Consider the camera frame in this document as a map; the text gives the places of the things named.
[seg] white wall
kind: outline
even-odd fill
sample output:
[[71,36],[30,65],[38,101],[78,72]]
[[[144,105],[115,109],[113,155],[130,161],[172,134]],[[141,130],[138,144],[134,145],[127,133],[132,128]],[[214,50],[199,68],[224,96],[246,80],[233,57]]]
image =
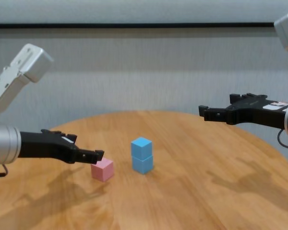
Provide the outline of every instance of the white wall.
[[272,23],[288,0],[0,0],[0,23]]
[[[230,93],[288,101],[288,53],[273,28],[0,30],[0,72],[26,43],[55,63],[0,114],[22,131],[117,110],[197,114],[201,104],[228,106]],[[277,129],[240,127],[288,158]]]

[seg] stacked blue cubes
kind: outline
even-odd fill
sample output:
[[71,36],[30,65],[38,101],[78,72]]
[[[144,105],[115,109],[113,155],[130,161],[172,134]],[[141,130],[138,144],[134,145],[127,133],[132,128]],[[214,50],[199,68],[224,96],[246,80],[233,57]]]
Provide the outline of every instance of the stacked blue cubes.
[[146,174],[154,167],[153,144],[143,137],[131,142],[132,168]]

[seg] round table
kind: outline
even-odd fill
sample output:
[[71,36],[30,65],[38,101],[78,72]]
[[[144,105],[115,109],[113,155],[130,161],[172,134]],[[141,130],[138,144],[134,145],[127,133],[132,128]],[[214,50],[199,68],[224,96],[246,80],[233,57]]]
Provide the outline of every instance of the round table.
[[[133,111],[53,130],[104,150],[114,177],[93,179],[89,164],[17,159],[0,178],[0,230],[288,230],[288,162],[236,126]],[[145,175],[132,169],[138,137],[153,142]]]

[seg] gray wall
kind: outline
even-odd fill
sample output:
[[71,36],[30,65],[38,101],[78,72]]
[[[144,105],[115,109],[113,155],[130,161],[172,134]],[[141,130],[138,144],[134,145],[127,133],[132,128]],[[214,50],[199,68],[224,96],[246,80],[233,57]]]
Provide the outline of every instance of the gray wall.
[[[288,53],[273,28],[0,30],[0,73],[26,43],[55,63],[0,114],[22,131],[120,110],[197,114],[200,104],[228,106],[230,93],[288,101]],[[240,127],[288,159],[277,129]]]

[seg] cube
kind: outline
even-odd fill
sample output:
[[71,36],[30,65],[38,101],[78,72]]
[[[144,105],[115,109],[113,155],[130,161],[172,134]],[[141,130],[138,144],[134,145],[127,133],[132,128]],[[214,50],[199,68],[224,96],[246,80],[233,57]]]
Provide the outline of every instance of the cube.
[[153,154],[152,141],[139,137],[131,142],[131,155],[139,160],[145,160]]
[[145,160],[132,157],[132,168],[141,174],[146,174],[154,167],[154,157],[150,156]]
[[105,182],[114,175],[113,161],[103,157],[96,164],[91,164],[91,173],[94,179]]

